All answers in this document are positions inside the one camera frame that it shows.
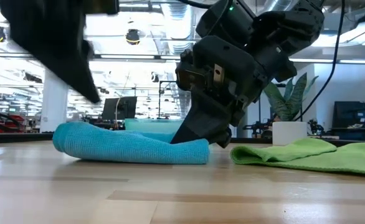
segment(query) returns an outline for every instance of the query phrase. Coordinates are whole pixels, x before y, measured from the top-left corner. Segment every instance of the plant leaf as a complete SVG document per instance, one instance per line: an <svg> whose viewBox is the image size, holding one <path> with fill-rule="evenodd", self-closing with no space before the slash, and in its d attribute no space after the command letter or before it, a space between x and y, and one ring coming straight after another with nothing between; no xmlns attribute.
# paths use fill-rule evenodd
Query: plant leaf
<svg viewBox="0 0 365 224"><path fill-rule="evenodd" d="M314 85L315 80L316 80L317 78L318 78L318 76L314 77L314 78L311 80L310 84L308 84L308 86L307 86L307 87L306 87L306 89L305 89L305 92L303 93L303 97L306 97L306 95L307 95L307 94L308 94L308 92L310 91L311 87Z"/></svg>
<svg viewBox="0 0 365 224"><path fill-rule="evenodd" d="M303 101L303 93L307 85L307 73L302 75L296 82L292 91L292 95L287 101L290 108L290 114L297 114L300 111L301 103Z"/></svg>
<svg viewBox="0 0 365 224"><path fill-rule="evenodd" d="M289 79L287 86L285 87L285 94L283 95L285 101L289 100L292 91L293 91L293 78Z"/></svg>
<svg viewBox="0 0 365 224"><path fill-rule="evenodd" d="M274 112L280 117L282 121L291 121L290 110L285 102L277 97L268 97L268 101Z"/></svg>
<svg viewBox="0 0 365 224"><path fill-rule="evenodd" d="M268 98L276 98L276 99L279 99L279 100L282 100L283 102L285 102L285 100L283 99L283 97L281 95L280 90L274 83L269 83L264 88L264 93L267 95Z"/></svg>

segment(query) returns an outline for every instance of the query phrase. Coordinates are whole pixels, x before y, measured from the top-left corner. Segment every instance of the potted plant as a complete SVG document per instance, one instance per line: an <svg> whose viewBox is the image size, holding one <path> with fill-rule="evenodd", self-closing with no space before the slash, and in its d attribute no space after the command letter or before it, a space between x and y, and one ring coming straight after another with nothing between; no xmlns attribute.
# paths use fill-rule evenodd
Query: potted plant
<svg viewBox="0 0 365 224"><path fill-rule="evenodd" d="M300 112L303 98L317 78L314 77L309 85L307 85L307 73L302 75L295 85L293 85L293 78L291 78L286 85L283 96L274 83L268 84L264 89L278 118L278 121L272 125L274 145L284 146L307 137L307 122L294 121L294 119Z"/></svg>

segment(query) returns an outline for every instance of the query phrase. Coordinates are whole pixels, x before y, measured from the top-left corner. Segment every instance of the wooden table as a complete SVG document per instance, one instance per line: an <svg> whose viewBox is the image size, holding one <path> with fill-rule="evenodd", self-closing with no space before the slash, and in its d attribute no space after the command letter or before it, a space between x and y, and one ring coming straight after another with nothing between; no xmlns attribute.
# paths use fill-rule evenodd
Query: wooden table
<svg viewBox="0 0 365 224"><path fill-rule="evenodd" d="M218 147L208 165L161 166L0 144L0 223L365 223L365 177L237 166Z"/></svg>

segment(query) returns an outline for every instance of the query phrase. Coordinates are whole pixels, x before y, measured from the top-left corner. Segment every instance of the cable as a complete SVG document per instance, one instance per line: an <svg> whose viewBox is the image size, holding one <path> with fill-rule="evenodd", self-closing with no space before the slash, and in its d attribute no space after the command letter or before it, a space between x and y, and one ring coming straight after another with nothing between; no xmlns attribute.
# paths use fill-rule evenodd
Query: cable
<svg viewBox="0 0 365 224"><path fill-rule="evenodd" d="M310 109L311 106L313 106L314 102L317 100L317 98L321 95L321 93L324 91L324 89L326 88L327 84L329 83L329 81L331 81L331 78L333 76L334 70L336 68L336 62L338 60L338 50L339 50L339 41L340 41L340 35L342 33L342 26L343 26L343 19L344 19L344 8L345 8L345 0L341 0L342 1L342 5L341 5L341 13L340 13L340 21L339 21L339 29L338 29L338 36L336 38L336 44L334 47L334 55L333 55L333 61L332 61L332 70L331 73L328 77L328 79L325 81L324 85L322 86L322 88L320 89L320 91L317 93L317 95L315 95L315 97L313 98L313 100L310 102L310 104L306 107L306 109L302 112L302 114L297 117L295 119L295 121L299 120L300 118L303 117L303 115Z"/></svg>
<svg viewBox="0 0 365 224"><path fill-rule="evenodd" d="M192 7L198 7L199 9L210 9L210 7L212 7L212 4L203 4L203 3L190 1L190 0L177 0L177 1L190 5Z"/></svg>
<svg viewBox="0 0 365 224"><path fill-rule="evenodd" d="M128 82L128 79L130 78L130 72L128 72L127 74L127 78L126 78L126 82L125 82L125 85L123 86L123 89L120 93L120 97L118 99L118 102L116 103L116 110L115 110L115 125L116 125L116 129L119 130L119 125L118 125L118 106L119 106L119 102L120 100L123 98L123 93L126 89L126 85L127 85L127 82Z"/></svg>
<svg viewBox="0 0 365 224"><path fill-rule="evenodd" d="M225 4L225 7L220 15L220 17L216 20L216 22L213 24L212 28L210 28L210 30L208 31L208 33L206 35L212 35L213 31L216 27L218 27L222 20L224 19L225 16L227 16L228 12L230 11L230 8L232 6L232 3L234 3L234 0L228 0L227 4Z"/></svg>

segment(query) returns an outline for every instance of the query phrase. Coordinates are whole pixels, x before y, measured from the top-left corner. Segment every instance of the white pillar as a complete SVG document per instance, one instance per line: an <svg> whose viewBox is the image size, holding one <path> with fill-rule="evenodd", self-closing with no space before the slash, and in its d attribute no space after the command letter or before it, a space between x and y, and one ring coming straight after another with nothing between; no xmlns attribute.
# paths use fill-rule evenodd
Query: white pillar
<svg viewBox="0 0 365 224"><path fill-rule="evenodd" d="M58 125L66 122L69 86L54 75L45 71L43 104L40 132L55 131Z"/></svg>

